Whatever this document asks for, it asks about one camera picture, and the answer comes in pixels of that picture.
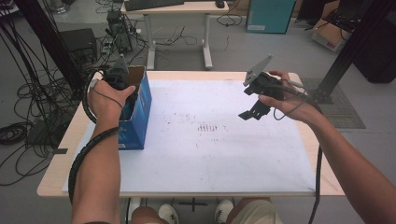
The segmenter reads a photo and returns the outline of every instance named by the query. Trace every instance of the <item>hand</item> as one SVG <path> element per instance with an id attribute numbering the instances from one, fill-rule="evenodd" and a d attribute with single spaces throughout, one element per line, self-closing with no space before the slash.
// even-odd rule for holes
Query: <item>hand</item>
<path id="1" fill-rule="evenodd" d="M 294 87 L 288 82 L 288 80 L 290 80 L 288 72 L 273 70 L 269 71 L 269 74 L 280 77 L 284 86 L 294 89 Z M 293 95 L 284 92 L 284 99 L 284 101 L 278 101 L 273 97 L 259 95 L 259 100 L 262 103 L 282 111 L 284 114 L 287 114 L 288 117 L 290 117 L 291 119 L 297 119 L 302 122 L 308 123 L 314 115 L 320 115 L 320 113 L 312 105 L 303 103 L 303 100 L 301 98 L 294 97 Z"/>
<path id="2" fill-rule="evenodd" d="M 130 86 L 123 91 L 113 89 L 103 80 L 98 80 L 93 89 L 88 92 L 87 100 L 90 110 L 99 119 L 104 116 L 119 119 L 122 108 L 135 86 Z"/>

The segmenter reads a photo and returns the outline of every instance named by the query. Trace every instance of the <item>blue box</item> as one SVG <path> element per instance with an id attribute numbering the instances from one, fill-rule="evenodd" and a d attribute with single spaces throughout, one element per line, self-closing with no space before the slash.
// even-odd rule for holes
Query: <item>blue box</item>
<path id="1" fill-rule="evenodd" d="M 137 88 L 132 116 L 120 120 L 119 150 L 144 149 L 151 108 L 151 91 L 145 66 L 128 67 L 126 81 Z"/>
<path id="2" fill-rule="evenodd" d="M 294 4 L 295 0 L 250 0 L 247 32 L 285 34 Z"/>

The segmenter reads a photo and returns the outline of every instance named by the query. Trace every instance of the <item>cardboard box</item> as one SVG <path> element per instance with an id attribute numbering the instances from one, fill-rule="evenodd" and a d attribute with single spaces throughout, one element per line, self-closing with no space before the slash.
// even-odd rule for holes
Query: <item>cardboard box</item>
<path id="1" fill-rule="evenodd" d="M 120 120 L 119 150 L 144 149 L 151 108 L 151 91 L 149 79 L 144 66 L 128 67 L 126 81 L 137 87 L 132 116 Z"/>
<path id="2" fill-rule="evenodd" d="M 327 18 L 332 11 L 338 8 L 339 1 L 326 4 L 323 8 L 322 18 Z M 339 51 L 343 48 L 351 33 L 320 19 L 314 26 L 312 39 L 331 51 Z"/>

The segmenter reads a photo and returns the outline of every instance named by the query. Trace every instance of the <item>forearm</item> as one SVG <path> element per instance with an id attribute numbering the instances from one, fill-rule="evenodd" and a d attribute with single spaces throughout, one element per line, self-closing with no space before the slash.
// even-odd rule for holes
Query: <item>forearm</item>
<path id="1" fill-rule="evenodd" d="M 92 138 L 118 127 L 118 117 L 98 118 Z M 117 145 L 118 135 L 110 135 L 99 142 L 81 164 L 73 202 L 74 223 L 98 220 L 120 223 L 120 157 Z"/>
<path id="2" fill-rule="evenodd" d="M 396 220 L 396 188 L 320 114 L 308 125 L 347 198 L 366 223 Z"/>

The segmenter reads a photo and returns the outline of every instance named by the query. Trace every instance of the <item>white paper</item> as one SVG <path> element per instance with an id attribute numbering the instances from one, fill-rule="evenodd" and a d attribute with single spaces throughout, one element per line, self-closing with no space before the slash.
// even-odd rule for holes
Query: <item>white paper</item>
<path id="1" fill-rule="evenodd" d="M 122 193 L 312 194 L 315 177 L 295 121 L 242 120 L 257 95 L 240 81 L 150 80 L 144 150 L 120 151 Z M 79 148 L 91 137 L 87 128 Z"/>

